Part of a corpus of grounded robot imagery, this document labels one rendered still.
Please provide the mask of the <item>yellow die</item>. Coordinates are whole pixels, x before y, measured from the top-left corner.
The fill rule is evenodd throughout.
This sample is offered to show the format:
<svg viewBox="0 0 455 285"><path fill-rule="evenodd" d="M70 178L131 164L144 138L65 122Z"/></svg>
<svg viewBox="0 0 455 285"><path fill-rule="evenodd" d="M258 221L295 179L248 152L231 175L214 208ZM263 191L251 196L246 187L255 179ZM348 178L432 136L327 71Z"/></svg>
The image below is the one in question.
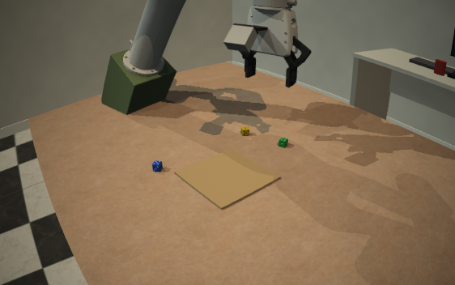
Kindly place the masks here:
<svg viewBox="0 0 455 285"><path fill-rule="evenodd" d="M241 134L242 134L242 136L248 136L248 135L249 135L249 128L248 128L248 126L241 127Z"/></svg>

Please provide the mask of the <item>green die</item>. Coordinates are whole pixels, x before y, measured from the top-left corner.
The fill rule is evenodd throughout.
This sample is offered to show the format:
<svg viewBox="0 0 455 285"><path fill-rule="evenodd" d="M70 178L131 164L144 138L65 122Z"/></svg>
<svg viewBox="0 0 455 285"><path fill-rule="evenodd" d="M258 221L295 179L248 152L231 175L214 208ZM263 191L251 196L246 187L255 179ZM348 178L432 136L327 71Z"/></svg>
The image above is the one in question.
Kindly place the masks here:
<svg viewBox="0 0 455 285"><path fill-rule="evenodd" d="M286 147L286 146L287 146L287 143L288 143L288 138L283 138L283 137L281 137L281 138L279 139L279 146L280 146L280 147Z"/></svg>

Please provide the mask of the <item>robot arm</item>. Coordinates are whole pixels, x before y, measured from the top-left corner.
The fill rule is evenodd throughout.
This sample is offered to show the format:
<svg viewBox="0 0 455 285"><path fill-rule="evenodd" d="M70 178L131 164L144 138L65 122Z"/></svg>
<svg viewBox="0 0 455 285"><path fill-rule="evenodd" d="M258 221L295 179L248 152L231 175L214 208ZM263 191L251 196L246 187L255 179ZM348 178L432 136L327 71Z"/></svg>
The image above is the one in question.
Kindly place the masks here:
<svg viewBox="0 0 455 285"><path fill-rule="evenodd" d="M134 41L130 40L130 50L123 57L123 64L128 71L136 75L152 76L164 68L163 53L185 1L147 0ZM253 0L253 5L292 8L297 5L297 1ZM224 44L228 49L249 53L258 31L267 29L268 27L234 23Z"/></svg>

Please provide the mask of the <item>blue die with white pips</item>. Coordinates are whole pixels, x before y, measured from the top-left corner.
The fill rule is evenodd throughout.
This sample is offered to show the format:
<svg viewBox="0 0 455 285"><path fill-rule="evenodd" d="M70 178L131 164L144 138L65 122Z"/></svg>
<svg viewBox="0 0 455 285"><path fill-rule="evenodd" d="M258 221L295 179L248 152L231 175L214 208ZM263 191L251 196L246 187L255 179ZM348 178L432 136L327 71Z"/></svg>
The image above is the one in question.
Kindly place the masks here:
<svg viewBox="0 0 455 285"><path fill-rule="evenodd" d="M152 164L152 168L154 172L160 172L163 168L162 161L154 161Z"/></svg>

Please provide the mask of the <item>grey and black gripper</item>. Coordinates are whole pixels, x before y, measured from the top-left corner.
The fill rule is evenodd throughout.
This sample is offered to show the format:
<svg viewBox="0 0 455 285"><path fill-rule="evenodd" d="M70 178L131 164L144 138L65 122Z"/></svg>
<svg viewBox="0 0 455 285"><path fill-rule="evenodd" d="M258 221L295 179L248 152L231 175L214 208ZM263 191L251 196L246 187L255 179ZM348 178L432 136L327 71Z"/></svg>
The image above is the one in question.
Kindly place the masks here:
<svg viewBox="0 0 455 285"><path fill-rule="evenodd" d="M252 18L251 18L251 17ZM245 60L245 77L256 74L256 52L284 57L289 67L286 72L286 87L296 83L297 67L306 61L311 50L298 40L296 13L291 8L251 6L247 25L268 27L258 31L250 52L242 52ZM292 47L293 46L293 47ZM300 57L295 54L301 51ZM253 53L252 53L253 52Z"/></svg>

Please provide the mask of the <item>tan mat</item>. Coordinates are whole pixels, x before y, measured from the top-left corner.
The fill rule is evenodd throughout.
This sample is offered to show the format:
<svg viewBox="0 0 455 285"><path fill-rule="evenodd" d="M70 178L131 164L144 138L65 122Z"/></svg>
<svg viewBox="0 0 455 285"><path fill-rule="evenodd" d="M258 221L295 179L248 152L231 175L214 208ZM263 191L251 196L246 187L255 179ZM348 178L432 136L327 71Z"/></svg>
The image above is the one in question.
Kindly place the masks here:
<svg viewBox="0 0 455 285"><path fill-rule="evenodd" d="M174 173L220 210L280 179L232 149Z"/></svg>

